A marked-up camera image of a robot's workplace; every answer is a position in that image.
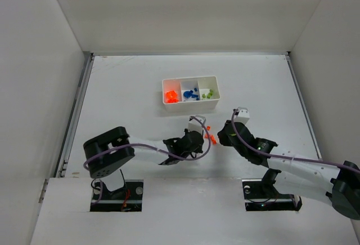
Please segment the large blue round lego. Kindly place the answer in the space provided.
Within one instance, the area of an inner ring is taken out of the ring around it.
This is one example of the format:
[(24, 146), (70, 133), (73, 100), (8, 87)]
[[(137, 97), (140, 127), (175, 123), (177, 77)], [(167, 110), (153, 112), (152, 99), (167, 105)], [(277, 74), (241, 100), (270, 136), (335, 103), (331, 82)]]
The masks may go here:
[(197, 100), (199, 98), (199, 96), (196, 94), (196, 92), (194, 90), (187, 90), (183, 93), (183, 97), (186, 100), (190, 100), (190, 99), (195, 99)]

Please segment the orange round lego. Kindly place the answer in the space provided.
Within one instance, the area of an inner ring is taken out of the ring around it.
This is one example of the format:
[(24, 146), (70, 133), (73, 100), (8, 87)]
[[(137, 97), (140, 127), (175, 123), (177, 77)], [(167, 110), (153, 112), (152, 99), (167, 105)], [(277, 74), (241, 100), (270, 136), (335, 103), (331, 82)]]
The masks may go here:
[(178, 94), (174, 90), (166, 92), (165, 93), (165, 102), (167, 104), (179, 102)]

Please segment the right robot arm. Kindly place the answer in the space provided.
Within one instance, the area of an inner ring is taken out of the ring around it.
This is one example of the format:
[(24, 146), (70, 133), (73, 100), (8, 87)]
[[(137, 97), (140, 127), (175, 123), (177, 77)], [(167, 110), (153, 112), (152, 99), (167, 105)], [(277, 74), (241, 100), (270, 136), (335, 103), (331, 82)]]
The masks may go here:
[(234, 148), (250, 163), (267, 168), (263, 185), (273, 193), (307, 197), (328, 204), (341, 215), (359, 220), (359, 167), (300, 157), (290, 151), (273, 154), (278, 144), (254, 137), (241, 122), (226, 121), (220, 144)]

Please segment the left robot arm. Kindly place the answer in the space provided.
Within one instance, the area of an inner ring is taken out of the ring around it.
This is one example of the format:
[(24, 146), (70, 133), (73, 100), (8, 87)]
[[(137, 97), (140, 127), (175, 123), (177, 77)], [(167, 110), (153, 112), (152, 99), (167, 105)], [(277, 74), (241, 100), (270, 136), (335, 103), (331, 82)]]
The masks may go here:
[(92, 179), (103, 183), (110, 192), (125, 185), (119, 170), (130, 160), (172, 166), (181, 161), (192, 161), (203, 153), (204, 129), (189, 126), (182, 137), (160, 141), (146, 141), (131, 137), (125, 127), (116, 127), (83, 144), (86, 161), (84, 168)]

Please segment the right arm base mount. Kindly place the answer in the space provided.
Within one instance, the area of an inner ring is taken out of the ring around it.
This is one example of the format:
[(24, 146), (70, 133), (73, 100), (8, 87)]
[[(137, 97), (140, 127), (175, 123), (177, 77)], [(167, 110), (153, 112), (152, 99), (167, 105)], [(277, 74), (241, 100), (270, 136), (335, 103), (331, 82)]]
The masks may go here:
[(281, 194), (274, 187), (279, 170), (268, 170), (262, 179), (243, 179), (242, 191), (246, 211), (295, 211), (302, 207), (300, 196)]

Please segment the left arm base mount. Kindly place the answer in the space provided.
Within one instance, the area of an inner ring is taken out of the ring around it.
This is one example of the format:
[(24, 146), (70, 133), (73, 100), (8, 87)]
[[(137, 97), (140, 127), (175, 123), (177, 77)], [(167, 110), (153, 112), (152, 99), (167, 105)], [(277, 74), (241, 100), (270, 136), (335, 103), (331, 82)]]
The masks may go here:
[(91, 212), (141, 212), (143, 199), (143, 180), (126, 180), (125, 186), (110, 191), (99, 181), (92, 183)]

